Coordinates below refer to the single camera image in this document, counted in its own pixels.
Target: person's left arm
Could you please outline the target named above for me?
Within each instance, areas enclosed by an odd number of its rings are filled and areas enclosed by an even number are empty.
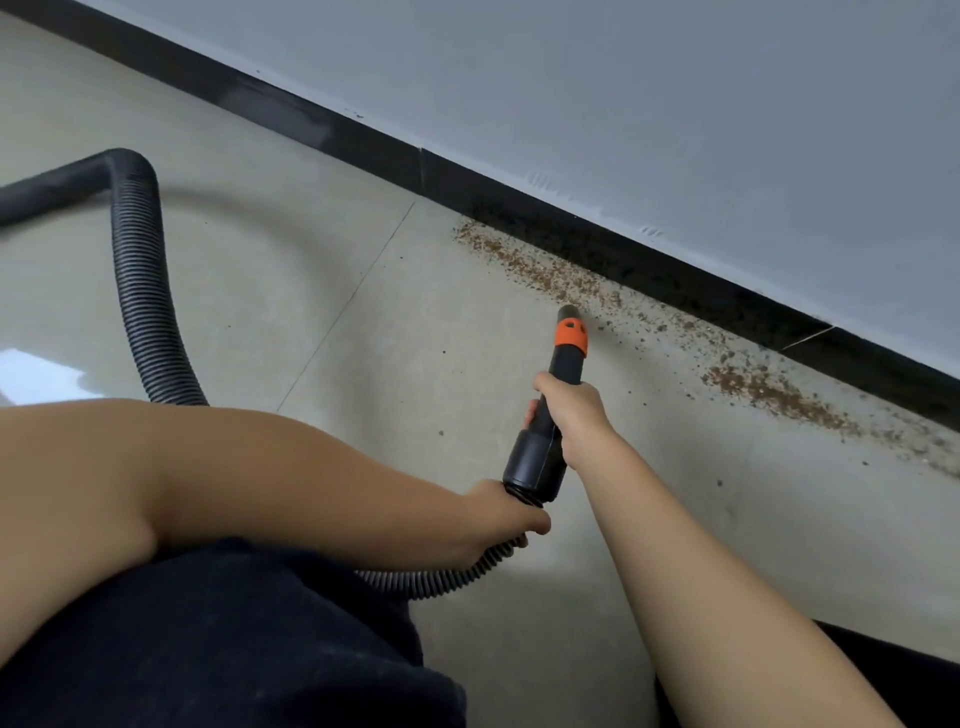
[[[549,527],[499,483],[460,496],[274,414],[133,400],[0,409],[0,665],[160,545],[240,536],[358,569],[465,569]]]

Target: dust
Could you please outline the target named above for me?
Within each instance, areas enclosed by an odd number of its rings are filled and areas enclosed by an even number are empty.
[[[633,345],[637,356],[650,350],[662,351],[665,357],[675,348],[686,352],[693,369],[702,372],[700,379],[708,394],[722,395],[731,404],[752,406],[777,418],[834,432],[842,441],[874,441],[899,460],[917,460],[960,480],[957,433],[865,394],[859,397],[864,405],[859,411],[839,410],[828,401],[833,399],[831,395],[811,390],[829,390],[832,385],[851,390],[847,385],[817,375],[813,381],[818,383],[808,386],[805,382],[810,379],[810,370],[776,352],[762,350],[706,321],[475,220],[464,218],[454,229],[453,237],[498,265],[515,283],[556,303],[575,304],[593,320],[598,331],[612,337],[618,345]],[[688,382],[677,384],[685,391]]]

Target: wall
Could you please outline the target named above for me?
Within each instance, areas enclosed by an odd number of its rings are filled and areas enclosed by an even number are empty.
[[[953,0],[86,2],[960,376]]]

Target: floor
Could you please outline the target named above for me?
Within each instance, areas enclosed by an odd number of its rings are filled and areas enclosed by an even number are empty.
[[[0,183],[108,147],[161,180],[211,402],[461,490],[498,476],[559,303],[585,378],[714,533],[801,609],[960,660],[960,436],[0,13]],[[0,396],[142,398],[104,205],[0,231]],[[473,726],[652,725],[652,670],[575,475],[554,530],[417,605]]]

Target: bare skin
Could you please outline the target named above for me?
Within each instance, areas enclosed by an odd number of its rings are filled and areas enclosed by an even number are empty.
[[[465,569],[549,528],[500,483],[459,496],[278,415],[132,400],[3,408],[0,665],[161,545],[241,536],[361,569]]]
[[[902,726],[810,619],[686,512],[613,430],[593,387],[549,374],[534,387],[684,726]]]

